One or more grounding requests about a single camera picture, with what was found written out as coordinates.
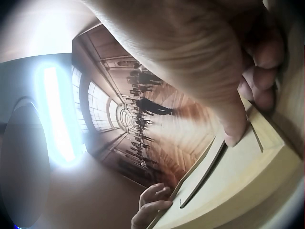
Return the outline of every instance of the hand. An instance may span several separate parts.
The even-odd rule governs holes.
[[[159,210],[168,209],[172,205],[167,201],[170,192],[164,184],[154,184],[146,189],[140,196],[139,211],[131,220],[131,229],[146,229]]]
[[[152,73],[211,107],[234,146],[246,128],[239,93],[269,111],[283,41],[260,0],[86,0]]]

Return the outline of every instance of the wall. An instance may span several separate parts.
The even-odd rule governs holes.
[[[0,63],[0,122],[7,122],[23,96],[37,100],[35,73],[41,64],[54,63],[71,74],[71,54],[33,56]]]
[[[51,174],[45,211],[31,229],[128,229],[143,191],[86,153],[75,167]]]
[[[0,31],[0,63],[29,56],[70,53],[72,39],[99,22],[81,1],[19,2]]]

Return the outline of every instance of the corridor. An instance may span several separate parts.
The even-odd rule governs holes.
[[[219,124],[210,109],[165,82],[146,92],[145,98],[174,109],[173,115],[144,117],[153,122],[144,130],[154,140],[144,140],[150,146],[146,153],[163,172],[159,181],[174,188],[209,145]]]

